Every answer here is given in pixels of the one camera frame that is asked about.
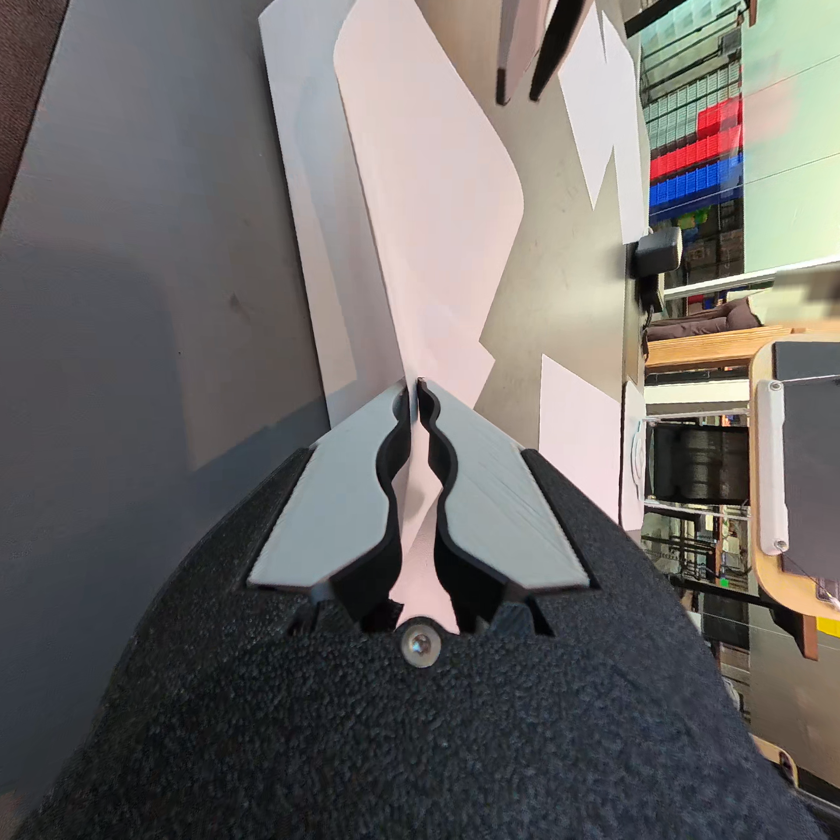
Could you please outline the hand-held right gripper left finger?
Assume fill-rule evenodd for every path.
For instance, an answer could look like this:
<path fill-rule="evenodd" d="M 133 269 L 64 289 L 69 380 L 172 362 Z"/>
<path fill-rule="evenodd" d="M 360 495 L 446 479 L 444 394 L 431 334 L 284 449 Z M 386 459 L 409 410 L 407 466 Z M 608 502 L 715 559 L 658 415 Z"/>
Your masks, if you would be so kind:
<path fill-rule="evenodd" d="M 321 436 L 247 583 L 340 603 L 355 622 L 389 599 L 403 550 L 393 480 L 411 451 L 399 381 Z"/>

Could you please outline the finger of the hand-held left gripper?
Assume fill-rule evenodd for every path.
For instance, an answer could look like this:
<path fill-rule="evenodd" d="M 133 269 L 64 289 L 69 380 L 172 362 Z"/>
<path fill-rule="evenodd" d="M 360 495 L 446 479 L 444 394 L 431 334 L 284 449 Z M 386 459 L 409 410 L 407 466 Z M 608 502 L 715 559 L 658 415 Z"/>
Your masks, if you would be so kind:
<path fill-rule="evenodd" d="M 502 1 L 496 103 L 505 106 L 539 53 L 554 1 Z"/>
<path fill-rule="evenodd" d="M 539 13 L 542 25 L 535 55 L 528 99 L 538 102 L 552 78 L 566 61 L 583 27 L 592 1 L 546 1 Z"/>

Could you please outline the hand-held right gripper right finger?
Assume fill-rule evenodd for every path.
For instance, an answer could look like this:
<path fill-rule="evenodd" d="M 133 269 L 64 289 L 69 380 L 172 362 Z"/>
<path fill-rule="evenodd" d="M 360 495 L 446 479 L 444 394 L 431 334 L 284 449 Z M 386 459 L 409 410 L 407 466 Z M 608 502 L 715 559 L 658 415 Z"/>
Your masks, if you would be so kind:
<path fill-rule="evenodd" d="M 434 567 L 457 624 L 491 624 L 504 602 L 590 589 L 525 449 L 434 381 L 419 380 L 418 412 L 441 484 Z"/>

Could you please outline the stack of coloured plastic crates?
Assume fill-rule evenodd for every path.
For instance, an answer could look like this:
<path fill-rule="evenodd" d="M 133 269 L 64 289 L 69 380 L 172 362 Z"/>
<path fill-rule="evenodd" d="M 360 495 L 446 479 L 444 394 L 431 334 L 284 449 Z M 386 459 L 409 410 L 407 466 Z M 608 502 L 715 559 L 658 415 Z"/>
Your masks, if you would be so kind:
<path fill-rule="evenodd" d="M 699 82 L 653 101 L 644 111 L 651 143 L 651 225 L 707 200 L 738 197 L 743 183 L 743 103 L 738 85 Z"/>

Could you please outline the black office chair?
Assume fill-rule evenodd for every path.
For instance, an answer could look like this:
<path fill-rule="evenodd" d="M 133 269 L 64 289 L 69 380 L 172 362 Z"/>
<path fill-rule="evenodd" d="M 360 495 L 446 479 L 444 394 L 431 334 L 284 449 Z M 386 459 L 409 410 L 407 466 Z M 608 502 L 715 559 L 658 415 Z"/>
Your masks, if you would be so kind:
<path fill-rule="evenodd" d="M 646 493 L 660 501 L 750 504 L 750 431 L 688 423 L 647 430 Z"/>

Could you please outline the frosted glass partition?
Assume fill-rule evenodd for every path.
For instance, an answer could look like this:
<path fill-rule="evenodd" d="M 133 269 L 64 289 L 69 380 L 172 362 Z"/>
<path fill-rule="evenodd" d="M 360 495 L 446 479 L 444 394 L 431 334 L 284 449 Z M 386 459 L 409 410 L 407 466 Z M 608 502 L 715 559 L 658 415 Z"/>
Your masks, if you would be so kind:
<path fill-rule="evenodd" d="M 744 268 L 835 257 L 839 2 L 756 2 L 742 31 Z"/>

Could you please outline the white stand with black board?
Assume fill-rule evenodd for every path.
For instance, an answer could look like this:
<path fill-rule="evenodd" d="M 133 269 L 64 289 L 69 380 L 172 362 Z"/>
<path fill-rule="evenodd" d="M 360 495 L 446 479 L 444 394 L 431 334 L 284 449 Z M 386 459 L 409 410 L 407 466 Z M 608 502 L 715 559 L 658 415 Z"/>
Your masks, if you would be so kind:
<path fill-rule="evenodd" d="M 749 424 L 750 504 L 700 505 L 657 500 L 665 513 L 687 506 L 748 509 L 749 568 L 773 603 L 810 620 L 838 623 L 838 332 L 791 328 L 749 364 L 743 406 Z M 648 429 L 678 415 L 646 416 L 633 446 Z"/>

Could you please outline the brown cushion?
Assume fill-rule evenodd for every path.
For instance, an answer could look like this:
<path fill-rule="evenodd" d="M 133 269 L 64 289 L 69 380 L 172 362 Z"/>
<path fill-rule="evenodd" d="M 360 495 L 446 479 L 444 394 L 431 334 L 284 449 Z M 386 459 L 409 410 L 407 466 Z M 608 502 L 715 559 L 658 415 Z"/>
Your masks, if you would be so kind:
<path fill-rule="evenodd" d="M 646 327 L 644 336 L 650 343 L 757 329 L 762 326 L 761 320 L 753 313 L 749 305 L 749 299 L 740 298 L 686 318 L 652 322 Z"/>

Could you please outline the wooden post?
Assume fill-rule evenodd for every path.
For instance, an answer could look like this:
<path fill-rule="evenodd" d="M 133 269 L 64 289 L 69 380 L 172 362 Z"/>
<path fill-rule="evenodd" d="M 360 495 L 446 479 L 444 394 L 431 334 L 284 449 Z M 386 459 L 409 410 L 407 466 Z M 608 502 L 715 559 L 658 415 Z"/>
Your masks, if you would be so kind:
<path fill-rule="evenodd" d="M 648 344 L 645 371 L 653 374 L 749 366 L 762 347 L 793 332 L 784 326 L 770 326 L 654 341 Z"/>

